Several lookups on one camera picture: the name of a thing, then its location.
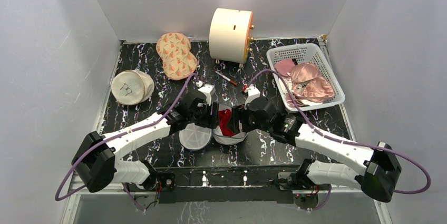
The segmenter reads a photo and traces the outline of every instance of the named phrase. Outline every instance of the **grey floor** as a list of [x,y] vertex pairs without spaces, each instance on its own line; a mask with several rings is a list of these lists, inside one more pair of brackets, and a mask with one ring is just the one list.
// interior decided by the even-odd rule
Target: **grey floor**
[[374,202],[362,193],[332,193],[311,212],[275,202],[161,204],[143,215],[127,195],[83,195],[75,223],[380,223]]

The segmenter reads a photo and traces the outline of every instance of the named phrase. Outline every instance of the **marble pattern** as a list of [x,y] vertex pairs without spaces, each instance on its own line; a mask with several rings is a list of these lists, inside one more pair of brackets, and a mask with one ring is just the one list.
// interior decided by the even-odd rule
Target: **marble pattern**
[[[245,98],[241,93],[242,86],[248,83],[257,72],[269,68],[266,58],[266,52],[269,49],[299,43],[318,45],[318,40],[316,38],[255,40],[251,44],[253,52],[249,54],[247,63],[242,70],[238,68],[237,63],[215,64],[209,55],[208,42],[191,42],[191,52],[199,61],[196,70],[199,79],[215,85],[216,93],[213,100],[232,106],[244,103]],[[156,90],[149,100],[132,106],[119,105],[110,94],[101,133],[113,132],[147,118],[150,114],[172,102],[184,83],[184,80],[168,80],[163,72],[155,43],[122,45],[116,74],[124,70],[135,69],[149,74],[155,82]],[[235,87],[223,80],[214,73],[214,70],[221,70],[223,74],[236,80],[239,86]],[[262,75],[256,83],[264,96],[272,99],[276,105],[282,104],[271,75]],[[193,83],[189,83],[188,88],[192,87]],[[309,111],[306,114],[319,128],[348,138],[339,106]],[[221,145],[211,139],[211,142],[199,151],[185,149],[180,144],[178,133],[176,133],[138,148],[124,159],[128,161],[146,159],[154,167],[224,167],[230,165],[300,164],[305,158],[330,161],[327,157],[313,151],[278,143],[265,132],[252,131],[243,142],[236,145]]]

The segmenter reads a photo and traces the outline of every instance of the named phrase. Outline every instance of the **pen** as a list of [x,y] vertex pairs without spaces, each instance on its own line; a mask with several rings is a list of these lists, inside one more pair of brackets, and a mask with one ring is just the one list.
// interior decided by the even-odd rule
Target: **pen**
[[222,75],[222,73],[220,73],[219,71],[214,70],[214,72],[215,72],[216,74],[222,76],[223,79],[225,79],[225,80],[227,80],[228,82],[232,83],[234,86],[237,86],[237,82],[235,82],[235,81],[231,80],[230,78],[228,78],[228,77]]

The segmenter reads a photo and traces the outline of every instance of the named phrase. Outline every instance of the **white lid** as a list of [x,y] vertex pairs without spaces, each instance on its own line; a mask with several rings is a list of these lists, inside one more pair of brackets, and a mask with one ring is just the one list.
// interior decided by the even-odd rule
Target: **white lid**
[[116,100],[125,105],[138,104],[146,95],[143,79],[131,70],[123,71],[115,76],[111,89]]
[[180,143],[189,150],[203,149],[211,141],[211,129],[188,124],[179,133]]

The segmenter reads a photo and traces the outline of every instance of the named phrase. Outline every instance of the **plastic container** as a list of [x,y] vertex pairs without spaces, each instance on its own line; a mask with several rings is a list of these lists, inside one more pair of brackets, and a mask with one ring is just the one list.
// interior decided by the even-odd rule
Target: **plastic container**
[[211,141],[211,129],[188,124],[179,132],[180,143],[189,150],[201,150]]
[[[219,104],[219,111],[223,111],[226,109],[230,109],[231,107],[225,105],[225,104]],[[242,124],[239,123],[239,129],[242,130]],[[222,131],[220,129],[220,126],[217,126],[215,129],[212,130],[212,136],[214,137],[214,139],[222,144],[222,145],[234,145],[237,144],[241,141],[243,141],[245,139],[245,137],[247,136],[247,133],[245,132],[240,132],[232,137],[229,136],[223,136],[222,135]]]
[[[332,68],[327,63],[327,60],[324,57],[323,52],[317,45],[312,43],[297,44],[297,45],[272,48],[269,51],[267,51],[267,60],[272,70],[275,70],[275,64],[277,62],[287,58],[296,59],[298,63],[302,62],[314,63],[315,65],[317,65],[318,69],[320,70],[320,73],[324,76],[326,80],[328,80],[331,83],[332,88],[334,89],[333,98],[326,100],[323,104],[301,107],[302,111],[310,111],[310,110],[317,110],[321,108],[331,107],[341,104],[345,101],[345,93],[343,93],[343,90],[340,87],[340,84],[338,83],[337,78],[335,77],[334,72],[332,71]],[[278,79],[276,75],[274,75],[274,78],[276,81],[276,85],[278,86],[278,88],[280,88],[279,81],[281,80]],[[296,108],[293,108],[287,104],[286,96],[287,96],[286,94],[281,94],[281,98],[283,100],[287,112],[289,113],[298,112]]]
[[154,91],[152,78],[139,70],[126,70],[112,80],[112,94],[124,105],[134,105],[147,100]]

